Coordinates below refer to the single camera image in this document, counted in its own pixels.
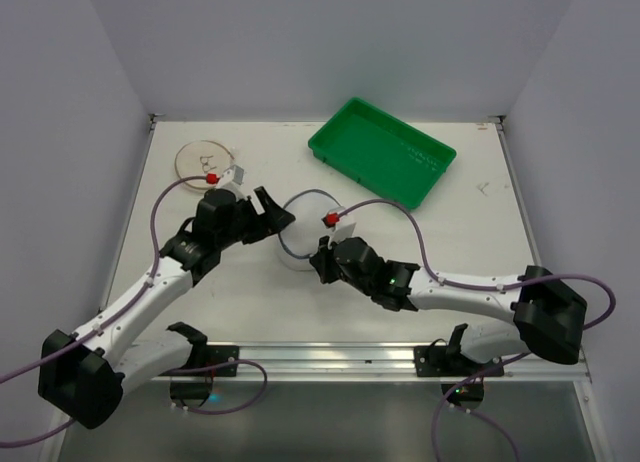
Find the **purple cable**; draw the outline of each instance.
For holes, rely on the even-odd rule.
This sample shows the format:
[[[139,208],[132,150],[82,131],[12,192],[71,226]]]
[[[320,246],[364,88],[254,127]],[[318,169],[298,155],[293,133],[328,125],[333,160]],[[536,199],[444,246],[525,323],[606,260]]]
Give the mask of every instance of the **purple cable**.
[[[187,407],[185,405],[183,405],[182,407],[187,407],[187,410],[189,412],[193,412],[194,414],[200,414],[200,415],[227,415],[227,414],[233,414],[234,412],[240,412],[241,410],[246,409],[247,407],[250,407],[254,403],[256,403],[258,401],[258,399],[260,399],[260,397],[262,397],[264,392],[267,390],[267,382],[268,382],[268,380],[267,380],[267,371],[264,370],[264,367],[262,367],[260,364],[258,364],[257,362],[254,362],[252,360],[238,359],[238,360],[234,360],[232,362],[224,362],[222,364],[210,365],[208,367],[198,367],[196,369],[175,369],[175,370],[170,371],[169,375],[198,374],[200,372],[210,372],[212,370],[220,370],[220,369],[224,369],[226,367],[233,367],[235,365],[251,365],[252,367],[255,367],[260,372],[262,372],[262,385],[260,386],[260,389],[258,390],[256,395],[251,397],[246,402],[244,402],[244,403],[242,403],[242,404],[240,404],[240,405],[238,405],[236,407],[232,407],[231,409],[204,410],[204,409],[199,409],[197,407]]]
[[[150,218],[151,242],[153,244],[153,264],[151,266],[151,271],[149,273],[149,276],[151,278],[155,276],[158,270],[158,264],[160,263],[160,247],[158,244],[158,235],[156,232],[156,224],[155,224],[156,215],[158,213],[158,207],[160,207],[160,203],[171,190],[173,190],[178,185],[181,185],[184,182],[189,182],[191,180],[206,180],[206,177],[204,175],[193,175],[193,176],[184,177],[182,179],[176,180],[160,193],[155,203],[153,204],[153,208],[151,209],[151,218]],[[142,298],[142,296],[145,294],[147,289],[149,289],[149,287],[151,286],[146,282],[142,284],[142,287],[140,288],[140,290],[136,292],[136,294],[131,298],[129,302],[127,302],[120,310],[118,310],[115,314],[113,314],[111,317],[106,319],[101,324],[100,326],[101,329],[105,329],[109,327],[116,320],[122,317],[128,310],[131,309],[131,307],[133,307]],[[44,364],[47,364],[49,362],[56,360],[57,358],[63,356],[64,354],[72,351],[76,347],[84,344],[87,340],[91,339],[96,334],[97,332],[95,330],[92,330],[91,332],[87,333],[85,336],[80,337],[79,339],[75,340],[74,342],[67,345],[63,349],[60,349],[57,352],[54,352],[53,354],[49,354],[48,356],[43,357],[42,359],[31,362],[30,364],[27,364],[24,367],[21,367],[19,369],[16,369],[13,372],[9,372],[8,374],[3,375],[2,377],[0,377],[0,385],[10,381],[11,379],[15,379],[20,375],[26,374],[27,372],[30,372],[33,369],[36,369]],[[49,437],[53,437],[54,435],[62,432],[63,430],[71,426],[73,422],[74,420],[69,420],[64,424],[62,424],[61,426],[51,430],[50,432],[39,435],[37,437],[32,437],[31,439],[16,440],[13,442],[0,442],[0,449],[14,449],[18,447],[26,447],[27,445],[36,444],[38,442],[48,439]]]
[[[451,394],[453,394],[460,387],[469,384],[470,382],[476,380],[477,378],[484,377],[484,376],[490,374],[491,372],[504,367],[507,364],[510,364],[512,362],[516,362],[516,361],[518,361],[520,359],[524,359],[527,355],[529,355],[529,354],[516,355],[515,357],[512,357],[510,359],[505,359],[505,360],[501,361],[500,363],[498,363],[498,364],[496,364],[496,365],[494,365],[492,367],[489,367],[488,369],[484,369],[484,370],[481,370],[479,372],[476,372],[475,374],[470,375],[469,377],[467,377],[463,381],[458,382],[457,384],[453,385],[449,390],[447,390],[445,392],[445,394],[440,398],[440,401],[438,402],[438,405],[436,405],[436,409],[433,411],[433,416],[431,418],[431,445],[433,446],[433,453],[434,453],[434,455],[436,457],[436,461],[437,462],[441,462],[442,461],[442,454],[440,454],[440,448],[438,447],[438,419],[440,417],[440,412],[442,411],[442,408],[444,407],[444,405],[447,403],[447,399],[449,398],[449,396],[451,396]],[[513,440],[513,438],[507,433],[507,431],[504,428],[502,428],[497,422],[495,422],[494,420],[490,419],[486,415],[480,414],[480,413],[475,412],[475,411],[471,411],[471,414],[473,414],[476,417],[478,417],[479,419],[487,422],[492,427],[498,429],[498,431],[500,431],[505,436],[505,438],[509,441],[509,444],[513,448],[513,453],[516,456],[516,460],[517,461],[520,460],[520,451],[518,450],[518,447],[517,447],[515,441]]]
[[[413,215],[411,215],[411,213],[402,205],[399,204],[397,202],[394,202],[392,200],[387,200],[387,199],[371,199],[371,200],[365,200],[364,202],[360,202],[358,204],[353,205],[352,207],[349,207],[348,209],[340,212],[338,214],[339,217],[342,217],[343,215],[346,215],[350,212],[353,212],[356,209],[359,209],[361,207],[365,207],[367,205],[371,205],[371,204],[387,204],[387,205],[391,205],[397,209],[399,209],[404,215],[407,216],[407,218],[409,219],[409,221],[411,222],[411,225],[413,225],[413,228],[416,232],[416,236],[418,238],[418,245],[420,247],[420,255],[422,258],[422,264],[424,265],[425,270],[427,271],[427,273],[431,276],[431,278],[433,278],[434,280],[437,280],[438,274],[431,268],[431,266],[429,265],[429,261],[427,259],[427,250],[425,248],[424,245],[424,238],[422,236],[422,231],[420,230],[420,227],[418,226],[418,222],[416,221],[415,217],[413,217]],[[529,279],[523,282],[517,282],[514,284],[507,284],[504,287],[502,287],[502,290],[513,290],[513,289],[519,289],[522,287],[527,287],[529,285],[535,285],[535,284],[540,284],[540,283],[544,283],[544,282],[551,282],[551,281],[556,281],[556,280],[582,280],[585,282],[590,282],[592,284],[595,284],[597,286],[599,286],[600,288],[602,288],[607,296],[609,297],[609,306],[607,307],[607,309],[604,311],[604,313],[602,315],[600,315],[599,317],[597,317],[596,319],[592,320],[591,322],[587,323],[584,325],[584,330],[590,329],[592,327],[595,327],[596,325],[604,322],[606,319],[609,318],[609,316],[613,313],[613,311],[616,308],[616,296],[613,293],[613,290],[611,289],[611,287],[609,287],[607,284],[605,284],[604,282],[602,282],[601,280],[595,278],[595,277],[591,277],[589,275],[582,275],[582,274],[552,274],[552,275],[545,275],[542,277],[537,277],[535,279]],[[450,287],[456,287],[459,289],[464,289],[464,290],[476,290],[476,291],[482,291],[482,292],[496,292],[498,290],[497,286],[492,286],[492,285],[476,285],[476,284],[465,284],[465,283],[461,283],[461,282],[456,282],[453,280],[444,280],[443,281],[444,285],[448,285]],[[440,449],[438,448],[438,439],[437,439],[437,433],[438,433],[438,419],[440,417],[440,413],[442,411],[442,408],[444,407],[444,404],[446,403],[447,399],[449,398],[449,396],[456,390],[459,389],[460,387],[467,385],[469,382],[479,378],[479,377],[483,377],[484,375],[487,375],[488,373],[491,373],[492,371],[499,369],[501,367],[504,367],[507,364],[510,364],[512,362],[516,362],[518,360],[523,359],[524,357],[526,357],[529,354],[520,354],[517,355],[515,357],[512,357],[510,359],[505,359],[502,362],[500,362],[499,364],[489,368],[489,369],[485,369],[485,370],[481,370],[469,377],[467,377],[466,379],[464,379],[462,382],[458,382],[457,384],[455,384],[453,387],[451,387],[440,399],[440,402],[438,403],[438,405],[436,406],[436,409],[433,413],[433,418],[431,420],[431,444],[433,446],[433,452],[436,456],[436,460],[438,462],[440,462],[442,460],[442,456],[440,454]],[[513,452],[515,454],[516,460],[519,461],[520,460],[520,452],[518,450],[518,447],[516,446],[515,441],[513,440],[513,438],[507,433],[506,430],[504,430],[504,428],[502,428],[497,422],[495,422],[494,420],[492,420],[491,418],[487,417],[484,414],[475,412],[475,411],[471,411],[470,414],[474,415],[475,417],[483,420],[484,422],[488,423],[489,425],[491,425],[492,427],[494,427],[495,429],[497,429],[500,433],[502,433],[505,438],[509,441],[509,444],[511,445],[511,447],[513,448]]]
[[[427,273],[429,274],[429,276],[431,276],[432,279],[438,280],[439,278],[438,274],[429,265],[429,260],[427,258],[427,249],[424,246],[424,238],[422,237],[422,231],[418,226],[418,222],[416,221],[415,217],[413,217],[413,215],[411,215],[411,213],[402,204],[399,204],[398,202],[394,202],[393,200],[387,200],[387,199],[365,200],[364,202],[357,203],[356,205],[353,205],[348,209],[343,210],[338,214],[338,216],[342,217],[343,215],[347,215],[348,213],[353,212],[356,209],[359,209],[361,207],[365,207],[371,204],[391,205],[397,208],[398,210],[400,210],[404,215],[407,216],[407,218],[409,219],[409,222],[411,222],[411,225],[413,225],[413,229],[416,232],[416,236],[418,237],[418,245],[420,246],[420,256],[422,257],[422,265],[424,265],[424,269],[427,271]],[[613,290],[611,290],[611,288],[601,280],[596,279],[595,277],[591,277],[589,275],[581,275],[581,274],[545,275],[542,277],[537,277],[535,279],[525,280],[523,282],[506,284],[501,289],[502,290],[520,289],[522,287],[527,287],[529,285],[541,284],[544,282],[551,282],[554,280],[582,280],[582,281],[590,282],[592,284],[599,286],[607,293],[607,296],[609,297],[609,307],[600,317],[589,322],[588,324],[585,324],[584,326],[585,329],[589,329],[594,325],[598,325],[600,322],[603,322],[604,320],[608,319],[609,316],[613,313],[613,311],[616,308],[616,296],[613,293]],[[458,289],[476,290],[481,292],[497,292],[498,291],[498,288],[495,285],[465,284],[462,282],[456,282],[454,280],[447,280],[447,279],[444,279],[442,283],[444,285],[448,285],[449,287],[456,287]]]
[[[50,430],[49,432],[46,432],[42,435],[32,437],[30,439],[16,440],[14,442],[0,442],[0,449],[17,449],[19,447],[26,447],[28,445],[37,444],[38,442],[42,442],[43,440],[46,440],[49,437],[53,437],[54,435],[59,434],[63,430],[68,429],[73,425],[74,422],[75,420],[69,419],[64,424],[56,427],[55,429]]]

